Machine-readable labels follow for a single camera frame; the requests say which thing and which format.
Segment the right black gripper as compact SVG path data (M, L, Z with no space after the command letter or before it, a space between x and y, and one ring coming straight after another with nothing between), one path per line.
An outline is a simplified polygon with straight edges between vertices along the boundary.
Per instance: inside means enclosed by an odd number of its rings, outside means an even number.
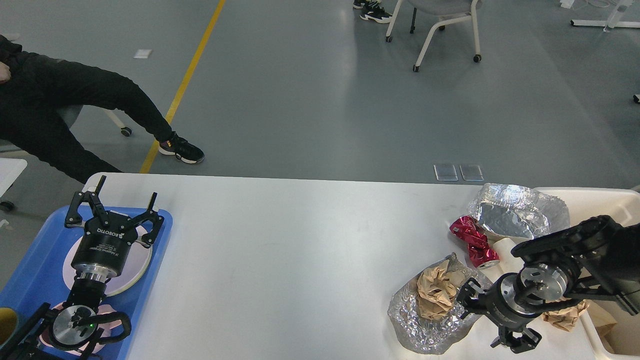
M498 326L498 337L490 344L508 347L514 354L535 350L542 339L537 331L528 328L528 324L539 314L523 308L516 302L516 296L522 295L521 276L510 272L502 275L491 285L483 284L475 277L470 277L460 287L456 301L462 307L461 320L470 315L487 317Z

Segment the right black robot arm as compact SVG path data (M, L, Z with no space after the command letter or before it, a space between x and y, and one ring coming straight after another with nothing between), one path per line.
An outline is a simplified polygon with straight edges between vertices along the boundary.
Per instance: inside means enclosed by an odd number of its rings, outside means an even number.
M488 289L469 278L456 298L464 316L485 316L497 326L492 347L516 354L535 349L542 337L528 324L582 300L615 302L631 316L639 313L638 224L624 227L598 215L517 244L510 253L523 260L521 271L502 275Z

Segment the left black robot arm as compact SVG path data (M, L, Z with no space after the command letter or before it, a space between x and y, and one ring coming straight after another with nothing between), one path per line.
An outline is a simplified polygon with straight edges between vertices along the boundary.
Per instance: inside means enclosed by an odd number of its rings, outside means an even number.
M123 360L166 248L170 215L77 191L51 215L1 292L16 328L3 360Z

